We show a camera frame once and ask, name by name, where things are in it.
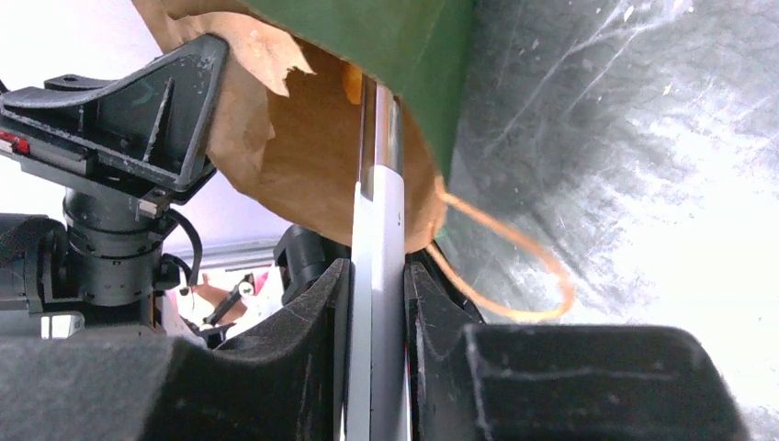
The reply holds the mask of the green paper bag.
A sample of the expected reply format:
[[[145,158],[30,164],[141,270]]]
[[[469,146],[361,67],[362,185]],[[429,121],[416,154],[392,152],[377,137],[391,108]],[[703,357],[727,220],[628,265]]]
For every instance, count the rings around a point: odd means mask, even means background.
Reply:
[[[471,1],[138,1],[163,52],[208,34],[226,40],[207,153],[240,193],[338,243],[352,242],[364,77],[400,99],[405,250],[425,250],[488,311],[542,322],[576,299],[561,263],[535,241],[448,193],[475,5]],[[457,209],[523,247],[559,280],[552,310],[487,300],[435,249]]]

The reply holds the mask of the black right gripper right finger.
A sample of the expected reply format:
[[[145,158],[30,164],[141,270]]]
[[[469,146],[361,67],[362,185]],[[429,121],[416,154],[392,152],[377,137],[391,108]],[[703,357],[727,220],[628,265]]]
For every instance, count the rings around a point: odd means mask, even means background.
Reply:
[[[409,263],[404,289],[415,440],[746,440],[689,333],[625,325],[495,325]]]

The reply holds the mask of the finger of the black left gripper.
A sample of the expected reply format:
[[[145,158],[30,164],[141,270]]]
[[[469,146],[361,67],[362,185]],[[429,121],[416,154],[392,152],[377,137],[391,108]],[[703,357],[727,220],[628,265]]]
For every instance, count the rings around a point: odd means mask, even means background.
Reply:
[[[1,153],[185,200],[215,173],[205,150],[228,55],[207,34],[118,80],[66,74],[6,91],[1,130],[20,143]]]

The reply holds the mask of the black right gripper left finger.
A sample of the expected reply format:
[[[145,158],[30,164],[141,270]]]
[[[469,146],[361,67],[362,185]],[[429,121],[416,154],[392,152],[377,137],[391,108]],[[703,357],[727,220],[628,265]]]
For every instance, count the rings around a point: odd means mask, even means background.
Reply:
[[[334,440],[350,263],[215,350],[182,338],[11,338],[4,440]]]

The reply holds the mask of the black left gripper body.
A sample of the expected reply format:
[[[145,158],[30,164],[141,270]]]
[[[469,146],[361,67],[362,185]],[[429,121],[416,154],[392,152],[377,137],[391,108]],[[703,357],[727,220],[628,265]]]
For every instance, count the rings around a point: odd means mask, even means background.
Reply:
[[[201,186],[136,199],[69,189],[63,221],[1,216],[1,335],[164,335],[165,294],[198,280],[202,242],[175,210]]]

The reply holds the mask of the silver metal tongs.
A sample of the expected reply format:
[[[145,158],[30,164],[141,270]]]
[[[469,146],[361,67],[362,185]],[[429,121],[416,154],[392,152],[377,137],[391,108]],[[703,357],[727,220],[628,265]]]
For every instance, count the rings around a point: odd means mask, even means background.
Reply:
[[[385,85],[364,77],[344,397],[348,440],[409,437],[404,221],[401,105]]]

